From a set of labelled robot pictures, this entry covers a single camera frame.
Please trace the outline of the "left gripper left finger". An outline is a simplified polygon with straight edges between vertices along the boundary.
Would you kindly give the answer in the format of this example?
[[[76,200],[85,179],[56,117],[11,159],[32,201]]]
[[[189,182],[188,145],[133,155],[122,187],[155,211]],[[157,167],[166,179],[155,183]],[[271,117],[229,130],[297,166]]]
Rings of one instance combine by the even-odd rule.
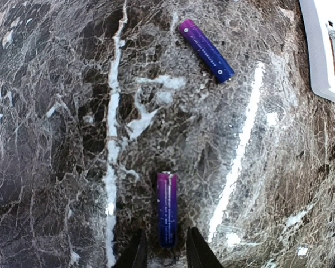
[[[116,262],[116,268],[147,268],[147,237],[139,229]]]

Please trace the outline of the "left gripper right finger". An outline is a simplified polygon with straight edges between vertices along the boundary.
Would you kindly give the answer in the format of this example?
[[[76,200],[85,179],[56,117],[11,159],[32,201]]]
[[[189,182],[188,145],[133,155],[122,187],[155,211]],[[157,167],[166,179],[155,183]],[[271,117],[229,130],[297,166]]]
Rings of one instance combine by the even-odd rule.
[[[187,231],[186,256],[188,268],[223,268],[196,227]]]

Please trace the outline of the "purple battery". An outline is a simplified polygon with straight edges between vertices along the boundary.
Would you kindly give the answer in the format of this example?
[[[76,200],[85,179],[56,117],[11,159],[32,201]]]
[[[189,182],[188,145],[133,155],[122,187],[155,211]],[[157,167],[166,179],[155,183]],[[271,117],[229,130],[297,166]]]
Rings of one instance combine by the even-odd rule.
[[[169,171],[157,174],[159,240],[163,248],[174,248],[178,226],[178,176]]]
[[[235,72],[227,60],[192,20],[181,23],[179,32],[209,67],[219,83],[233,78]]]

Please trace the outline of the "white remote control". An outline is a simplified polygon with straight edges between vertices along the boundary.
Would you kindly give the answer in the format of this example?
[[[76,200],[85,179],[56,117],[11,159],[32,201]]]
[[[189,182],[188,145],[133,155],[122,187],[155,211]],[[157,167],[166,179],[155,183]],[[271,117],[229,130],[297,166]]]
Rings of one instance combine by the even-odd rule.
[[[314,94],[335,102],[335,1],[299,2]]]

